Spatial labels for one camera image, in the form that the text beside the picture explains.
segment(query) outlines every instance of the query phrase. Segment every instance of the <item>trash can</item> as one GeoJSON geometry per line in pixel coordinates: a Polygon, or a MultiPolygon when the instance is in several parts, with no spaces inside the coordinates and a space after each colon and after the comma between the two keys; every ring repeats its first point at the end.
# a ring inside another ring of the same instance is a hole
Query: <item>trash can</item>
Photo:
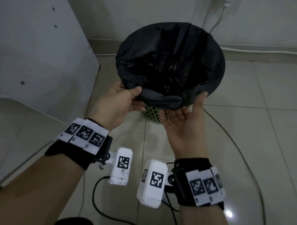
{"type": "Polygon", "coordinates": [[[142,87],[136,99],[151,110],[174,110],[191,105],[201,92],[214,92],[224,76],[225,58],[202,28],[190,23],[156,23],[123,41],[116,68],[126,89],[142,87]]]}

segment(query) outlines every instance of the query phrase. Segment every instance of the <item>green perforated trash can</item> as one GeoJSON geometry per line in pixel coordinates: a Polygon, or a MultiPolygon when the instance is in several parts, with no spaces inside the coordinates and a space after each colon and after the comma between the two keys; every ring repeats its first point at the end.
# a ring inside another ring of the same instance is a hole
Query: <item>green perforated trash can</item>
{"type": "Polygon", "coordinates": [[[155,123],[161,123],[159,109],[152,106],[145,106],[146,111],[142,112],[147,120],[150,120],[155,123]]]}

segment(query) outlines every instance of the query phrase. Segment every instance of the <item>forearm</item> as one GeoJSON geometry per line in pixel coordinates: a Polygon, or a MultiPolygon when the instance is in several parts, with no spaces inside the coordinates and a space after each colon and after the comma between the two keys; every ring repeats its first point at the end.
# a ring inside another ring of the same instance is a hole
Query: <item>forearm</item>
{"type": "Polygon", "coordinates": [[[0,190],[2,223],[54,224],[83,173],[64,154],[41,157],[0,190]]]}
{"type": "Polygon", "coordinates": [[[207,207],[180,206],[182,225],[228,225],[224,212],[218,205],[207,207]]]}

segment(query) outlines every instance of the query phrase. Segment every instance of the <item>black wrist strap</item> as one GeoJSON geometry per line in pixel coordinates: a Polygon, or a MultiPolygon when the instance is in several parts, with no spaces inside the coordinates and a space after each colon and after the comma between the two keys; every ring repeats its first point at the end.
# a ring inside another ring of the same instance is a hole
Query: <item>black wrist strap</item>
{"type": "Polygon", "coordinates": [[[57,140],[53,143],[49,149],[45,152],[46,156],[54,156],[57,154],[64,154],[68,156],[72,161],[80,165],[84,170],[87,170],[89,165],[94,162],[94,155],[84,151],[82,148],[70,144],[68,142],[63,142],[57,140]]]}
{"type": "MultiPolygon", "coordinates": [[[[191,158],[191,159],[177,159],[174,162],[174,168],[172,169],[175,187],[171,192],[174,192],[177,201],[180,205],[184,206],[194,206],[196,207],[195,200],[192,195],[191,187],[189,185],[186,172],[193,170],[207,170],[212,167],[209,159],[207,158],[191,158]]],[[[218,206],[224,210],[224,202],[219,202],[218,206]]]]}

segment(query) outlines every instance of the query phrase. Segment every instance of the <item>baseboard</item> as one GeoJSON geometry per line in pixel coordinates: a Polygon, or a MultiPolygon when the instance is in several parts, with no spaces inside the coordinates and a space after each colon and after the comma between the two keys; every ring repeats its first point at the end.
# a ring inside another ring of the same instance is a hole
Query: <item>baseboard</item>
{"type": "MultiPolygon", "coordinates": [[[[123,40],[108,39],[88,39],[90,46],[95,54],[117,53],[123,40]]],[[[287,51],[297,52],[295,46],[270,46],[270,45],[238,45],[238,44],[219,44],[224,48],[249,50],[249,51],[287,51]]],[[[266,63],[294,63],[297,64],[297,55],[283,53],[244,53],[223,50],[226,60],[230,61],[254,61],[266,63]]]]}

